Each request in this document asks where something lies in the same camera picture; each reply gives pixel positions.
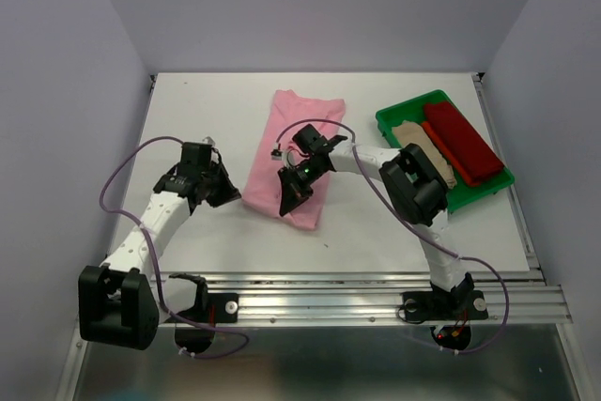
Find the cable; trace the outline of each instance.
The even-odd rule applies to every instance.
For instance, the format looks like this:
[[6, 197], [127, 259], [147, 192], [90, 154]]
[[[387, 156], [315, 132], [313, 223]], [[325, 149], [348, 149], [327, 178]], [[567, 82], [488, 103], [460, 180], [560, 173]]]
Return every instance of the cable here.
[[179, 143], [180, 145], [184, 144], [183, 141], [181, 141], [180, 139], [175, 138], [173, 136], [157, 136], [156, 138], [151, 138], [151, 139], [145, 141], [143, 144], [141, 144], [136, 149], [134, 149], [133, 152], [125, 159], [125, 161], [116, 168], [116, 170], [113, 172], [113, 174], [109, 176], [109, 178], [106, 180], [106, 183], [102, 187], [102, 190], [100, 190], [100, 197], [99, 197], [100, 208], [102, 208], [107, 213], [115, 213], [117, 215], [121, 215], [121, 216], [125, 216], [126, 218], [129, 218], [135, 225], [137, 225], [139, 227], [140, 232], [142, 232], [142, 235], [144, 235], [144, 239], [146, 240], [146, 244], [148, 245], [148, 254], [150, 255], [150, 260], [152, 260], [152, 269], [154, 271], [155, 278], [157, 279], [157, 293], [159, 295], [159, 306], [165, 313], [169, 314], [169, 316], [171, 318], [176, 319], [177, 321], [180, 321], [182, 323], [186, 323], [197, 329], [203, 329], [205, 331], [210, 331], [210, 332], [229, 333], [232, 335], [238, 335], [244, 339], [242, 344], [240, 344], [228, 351], [224, 351], [224, 352], [221, 352], [218, 354], [207, 355], [207, 356], [199, 355], [199, 354], [194, 354], [194, 353], [188, 352], [185, 348], [180, 348], [179, 352], [182, 354], [185, 354], [189, 357], [192, 357], [194, 359], [219, 359], [221, 357], [232, 355], [232, 354], [240, 351], [244, 347], [246, 347], [249, 344], [249, 342], [251, 341], [250, 337], [247, 334], [245, 334], [244, 332], [236, 331], [233, 329], [216, 328], [214, 326], [209, 326], [207, 324], [191, 321], [188, 318], [178, 315], [177, 313], [170, 310], [165, 302], [165, 298], [162, 293], [161, 269], [159, 268], [159, 258], [157, 257], [157, 251], [154, 247], [154, 242], [152, 241], [152, 237], [150, 236], [150, 234], [148, 233], [148, 231], [142, 224], [142, 221], [140, 221], [140, 219], [137, 216], [135, 216], [133, 213], [130, 213], [123, 208], [108, 208], [106, 206], [106, 204], [104, 203], [104, 195], [106, 195], [106, 191], [108, 190], [108, 188], [111, 185], [111, 183], [113, 182], [113, 180], [115, 180], [115, 177], [117, 176], [117, 174], [119, 174], [119, 172], [130, 162], [131, 159], [133, 159], [133, 157], [135, 157], [138, 154], [138, 152], [140, 152], [146, 146], [148, 146], [152, 143], [156, 143], [157, 141], [174, 141], [176, 143]]
[[284, 136], [284, 134], [289, 131], [290, 129], [292, 129], [293, 127], [299, 126], [300, 124], [305, 124], [308, 122], [325, 122], [328, 124], [334, 124], [338, 127], [343, 128], [344, 130], [348, 131], [348, 133], [350, 133], [350, 142], [353, 144], [352, 147], [352, 151], [353, 151], [353, 157], [355, 158], [355, 162], [357, 163], [357, 167], [359, 168], [359, 171], [361, 172], [363, 178], [365, 178], [365, 181], [367, 182], [367, 184], [370, 186], [370, 188], [372, 189], [372, 191], [376, 194], [376, 196], [379, 198], [379, 200], [382, 202], [382, 204], [384, 204], [384, 206], [388, 209], [388, 211], [394, 216], [394, 218], [396, 218], [399, 223], [401, 223], [409, 232], [411, 232], [415, 237], [417, 237], [418, 239], [428, 243], [430, 246], [435, 247], [436, 249], [438, 249], [439, 251], [441, 251], [442, 253], [445, 253], [453, 258], [459, 258], [460, 260], [464, 260], [464, 261], [469, 261], [469, 262], [476, 262], [479, 263], [480, 265], [483, 265], [485, 267], [487, 267], [490, 272], [492, 272], [494, 274], [494, 276], [497, 278], [497, 280], [499, 281], [499, 283], [501, 284], [501, 288], [503, 290], [503, 295], [505, 297], [505, 314], [503, 315], [503, 320], [501, 322], [501, 325], [499, 326], [499, 328], [497, 329], [497, 331], [495, 332], [495, 334], [492, 336], [492, 338], [490, 338], [488, 341], [482, 343], [481, 345], [471, 348], [471, 349], [464, 349], [463, 351], [458, 351], [459, 354], [473, 354], [474, 352], [478, 352], [486, 347], [489, 347], [490, 345], [492, 345], [505, 331], [505, 328], [507, 326], [507, 320], [509, 318], [509, 290], [507, 289], [507, 284], [505, 283], [505, 281], [503, 281], [501, 275], [499, 274], [499, 272], [497, 270], [495, 270], [490, 264], [488, 264], [487, 262], [485, 262], [483, 259], [478, 258], [478, 257], [465, 257], [462, 255], [459, 255], [458, 253], [455, 253], [447, 248], [445, 248], [444, 246], [436, 243], [435, 241], [433, 241], [431, 238], [427, 237], [426, 235], [424, 235], [422, 232], [420, 232], [419, 230], [414, 229], [411, 224], [409, 224], [407, 221], [405, 221], [403, 218], [400, 217], [400, 215], [396, 212], [396, 210], [394, 209], [394, 207], [391, 205], [391, 203], [388, 201], [388, 199], [386, 199], [386, 196], [384, 196], [384, 194], [382, 194], [382, 192], [378, 189], [378, 187], [376, 186], [376, 184], [374, 183], [374, 181], [368, 176], [367, 174], [367, 170], [365, 169], [365, 167], [363, 166], [363, 163], [359, 157], [359, 154], [357, 153], [357, 147], [356, 147], [356, 133], [354, 130], [352, 130], [349, 126], [338, 122], [338, 121], [333, 121], [331, 119], [321, 119], [321, 118], [309, 118], [309, 119], [302, 119], [300, 121], [296, 121], [293, 122], [292, 124], [290, 124], [289, 126], [285, 127], [280, 134], [278, 135], [277, 139], [275, 140], [275, 142], [277, 144], [280, 143], [280, 140], [282, 139], [282, 137]]

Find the green plastic basket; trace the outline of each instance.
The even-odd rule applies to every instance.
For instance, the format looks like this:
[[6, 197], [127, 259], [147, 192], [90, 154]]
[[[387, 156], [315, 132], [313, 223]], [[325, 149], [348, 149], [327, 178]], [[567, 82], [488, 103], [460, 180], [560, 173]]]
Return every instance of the green plastic basket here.
[[[424, 105], [427, 103], [439, 103], [444, 101], [452, 103], [444, 91], [437, 89], [436, 91], [423, 94], [417, 98], [397, 103], [392, 107], [385, 108], [376, 113], [378, 128], [391, 147], [401, 147], [393, 135], [393, 127], [400, 126], [403, 121], [421, 124], [425, 121]], [[472, 188], [466, 185], [466, 182], [463, 181], [463, 178], [461, 178], [456, 170], [454, 171], [455, 178], [457, 179], [457, 186], [447, 193], [447, 200], [449, 201], [448, 209], [451, 213], [480, 198], [509, 187], [516, 180], [514, 175], [511, 174], [511, 171], [505, 168], [501, 173], [494, 176], [489, 181], [484, 182], [478, 187]]]

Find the white tabletop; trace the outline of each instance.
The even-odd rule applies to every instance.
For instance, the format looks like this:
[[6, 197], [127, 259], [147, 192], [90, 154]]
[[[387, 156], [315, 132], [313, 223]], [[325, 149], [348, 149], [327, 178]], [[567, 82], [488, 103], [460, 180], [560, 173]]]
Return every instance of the white tabletop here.
[[[150, 103], [142, 141], [174, 135], [199, 141], [210, 135], [234, 184], [242, 190], [277, 89], [308, 98], [342, 98], [344, 122], [359, 143], [387, 147], [377, 110], [434, 89], [444, 90], [490, 143], [470, 74], [423, 73], [162, 73]], [[136, 158], [125, 208], [141, 214], [159, 177], [179, 158], [174, 143], [158, 143]], [[121, 219], [116, 242], [131, 229]], [[451, 215], [455, 247], [482, 257], [497, 270], [528, 270], [507, 191]], [[172, 239], [161, 260], [164, 271], [199, 272], [424, 272], [416, 238], [384, 208], [365, 181], [333, 174], [318, 229], [290, 225], [244, 207], [203, 205]], [[473, 269], [482, 270], [477, 265]]]

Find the screw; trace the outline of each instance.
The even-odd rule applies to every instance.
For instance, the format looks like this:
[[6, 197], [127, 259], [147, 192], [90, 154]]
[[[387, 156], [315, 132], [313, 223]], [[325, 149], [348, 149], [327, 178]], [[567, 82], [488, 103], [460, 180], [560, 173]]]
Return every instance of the screw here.
[[233, 315], [238, 311], [238, 304], [235, 303], [234, 301], [228, 301], [225, 303], [225, 311], [229, 314], [229, 315]]
[[486, 301], [482, 298], [476, 298], [473, 300], [473, 306], [478, 312], [483, 312], [486, 310]]

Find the tan cloth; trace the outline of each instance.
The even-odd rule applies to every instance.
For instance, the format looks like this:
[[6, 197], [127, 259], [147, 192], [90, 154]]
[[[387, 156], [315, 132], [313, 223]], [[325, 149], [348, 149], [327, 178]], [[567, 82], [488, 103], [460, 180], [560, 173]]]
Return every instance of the tan cloth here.
[[434, 167], [440, 173], [449, 189], [452, 189], [457, 184], [453, 167], [444, 160], [442, 154], [434, 146], [430, 137], [425, 133], [422, 126], [415, 122], [405, 121], [398, 127], [393, 127], [393, 135], [396, 137], [401, 146], [406, 146], [413, 143], [422, 148], [427, 158], [434, 164]]

